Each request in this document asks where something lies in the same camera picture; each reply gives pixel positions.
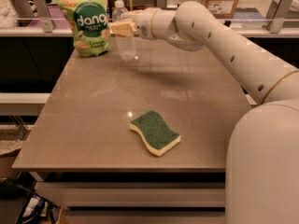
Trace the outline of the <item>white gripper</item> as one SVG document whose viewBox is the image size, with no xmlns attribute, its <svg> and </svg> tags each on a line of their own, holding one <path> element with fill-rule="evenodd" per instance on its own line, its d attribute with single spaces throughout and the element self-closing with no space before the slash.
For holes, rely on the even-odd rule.
<svg viewBox="0 0 299 224">
<path fill-rule="evenodd" d="M 155 40 L 157 38 L 158 13 L 161 10 L 150 7 L 143 10 L 127 11 L 125 16 L 131 17 L 133 21 L 117 21 L 110 24 L 114 35 L 122 37 L 133 37 L 135 33 L 144 39 Z"/>
</svg>

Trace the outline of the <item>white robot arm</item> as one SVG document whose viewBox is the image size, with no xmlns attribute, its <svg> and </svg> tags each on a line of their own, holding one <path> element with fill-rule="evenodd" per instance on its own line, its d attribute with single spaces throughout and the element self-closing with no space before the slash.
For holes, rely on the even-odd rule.
<svg viewBox="0 0 299 224">
<path fill-rule="evenodd" d="M 122 14 L 115 35 L 162 39 L 187 51 L 206 46 L 255 101 L 227 150 L 226 224 L 299 224 L 299 70 L 189 1 L 176 10 Z"/>
</svg>

